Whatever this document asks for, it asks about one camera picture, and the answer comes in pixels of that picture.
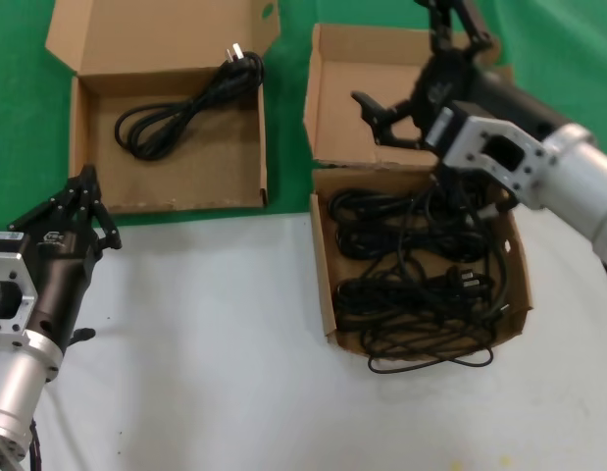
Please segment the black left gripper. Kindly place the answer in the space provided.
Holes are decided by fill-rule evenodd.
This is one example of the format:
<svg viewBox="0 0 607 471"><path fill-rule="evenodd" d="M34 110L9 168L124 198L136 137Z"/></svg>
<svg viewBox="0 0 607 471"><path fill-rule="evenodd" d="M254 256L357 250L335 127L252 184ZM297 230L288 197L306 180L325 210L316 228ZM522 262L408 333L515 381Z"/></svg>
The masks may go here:
<svg viewBox="0 0 607 471"><path fill-rule="evenodd" d="M92 227L93 217L104 233L100 239ZM100 248L123 246L103 204L95 167L83 166L61 190L9 223L7 229L27 234L33 249L37 300L26 328L65 351L93 269L102 257Z"/></svg>

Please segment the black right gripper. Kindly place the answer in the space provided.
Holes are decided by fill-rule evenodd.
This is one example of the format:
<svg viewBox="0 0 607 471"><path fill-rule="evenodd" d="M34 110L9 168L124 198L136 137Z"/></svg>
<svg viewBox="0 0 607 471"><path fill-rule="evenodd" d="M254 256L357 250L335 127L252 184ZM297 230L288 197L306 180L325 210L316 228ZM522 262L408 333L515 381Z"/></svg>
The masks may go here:
<svg viewBox="0 0 607 471"><path fill-rule="evenodd" d="M365 92L351 93L376 145L420 149L419 138L397 137L392 127L412 117L416 128L426 135L441 110L453 101L473 103L539 141L571 122L509 80L479 68L464 57L477 56L493 47L493 39L474 1L416 0L415 3L429 12L430 50L435 55L423 68L410 98L384 108ZM464 49L453 45L452 13L467 34L469 45Z"/></svg>

